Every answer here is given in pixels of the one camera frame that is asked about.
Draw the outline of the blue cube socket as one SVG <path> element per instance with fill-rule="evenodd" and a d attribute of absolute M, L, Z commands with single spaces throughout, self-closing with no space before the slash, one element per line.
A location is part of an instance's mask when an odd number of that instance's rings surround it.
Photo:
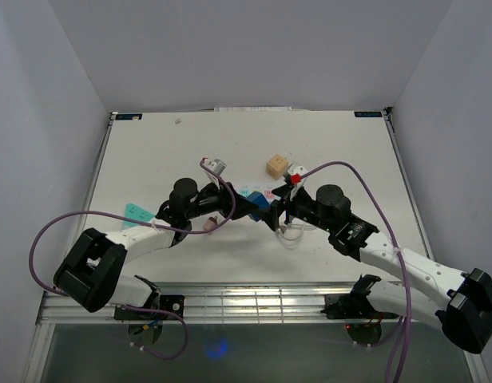
<path fill-rule="evenodd" d="M 247 200 L 254 203 L 258 209 L 265 209 L 270 206 L 269 201 L 266 199 L 265 195 L 261 191 L 253 191 L 251 194 L 248 195 Z M 260 221 L 260 217 L 257 213 L 251 213 L 248 215 L 248 217 L 255 222 Z"/>

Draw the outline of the beige cube socket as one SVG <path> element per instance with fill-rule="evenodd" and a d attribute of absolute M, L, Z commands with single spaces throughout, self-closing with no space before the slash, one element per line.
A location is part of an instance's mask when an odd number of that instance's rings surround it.
<path fill-rule="evenodd" d="M 280 154 L 276 154 L 267 161 L 265 171 L 274 180 L 278 180 L 288 170 L 288 167 L 288 160 Z"/>

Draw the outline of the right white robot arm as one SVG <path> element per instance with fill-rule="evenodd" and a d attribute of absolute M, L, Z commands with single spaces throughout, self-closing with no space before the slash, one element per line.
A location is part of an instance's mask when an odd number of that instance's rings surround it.
<path fill-rule="evenodd" d="M 324 185 L 312 198 L 292 186 L 275 190 L 279 197 L 257 214 L 273 231 L 287 213 L 328 234 L 341 255 L 387 272 L 408 286 L 365 274 L 323 313 L 328 318 L 369 318 L 390 313 L 410 315 L 437 328 L 449 341 L 469 353 L 480 354 L 492 336 L 492 278 L 478 268 L 471 272 L 443 266 L 407 248 L 373 224 L 351 212 L 351 201 L 336 185 Z"/>

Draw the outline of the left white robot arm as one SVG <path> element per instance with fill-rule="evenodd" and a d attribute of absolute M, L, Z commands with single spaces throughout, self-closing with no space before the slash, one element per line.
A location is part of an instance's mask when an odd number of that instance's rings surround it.
<path fill-rule="evenodd" d="M 159 287 L 145 277 L 124 275 L 123 266 L 182 242 L 192 229 L 192 219 L 214 212 L 240 219 L 257 208 L 231 184 L 198 188 L 193 179 L 179 179 L 146 225 L 108 233 L 84 230 L 57 269 L 54 285 L 90 313 L 108 304 L 127 305 L 141 318 L 152 318 L 160 309 Z"/>

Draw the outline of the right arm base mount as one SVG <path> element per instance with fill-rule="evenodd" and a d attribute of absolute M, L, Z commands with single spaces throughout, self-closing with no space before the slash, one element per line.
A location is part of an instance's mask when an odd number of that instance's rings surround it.
<path fill-rule="evenodd" d="M 357 302 L 349 294 L 325 294 L 320 313 L 328 320 L 344 321 L 352 343 L 367 348 L 387 343 L 403 324 L 403 319 L 397 314 L 377 311 Z"/>

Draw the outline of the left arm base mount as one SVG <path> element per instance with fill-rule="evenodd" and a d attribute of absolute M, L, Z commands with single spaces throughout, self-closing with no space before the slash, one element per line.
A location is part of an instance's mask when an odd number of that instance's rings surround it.
<path fill-rule="evenodd" d="M 141 311 L 117 307 L 113 319 L 126 323 L 131 342 L 155 345 L 161 338 L 165 323 L 181 324 L 184 318 L 185 296 L 182 294 L 156 295 Z"/>

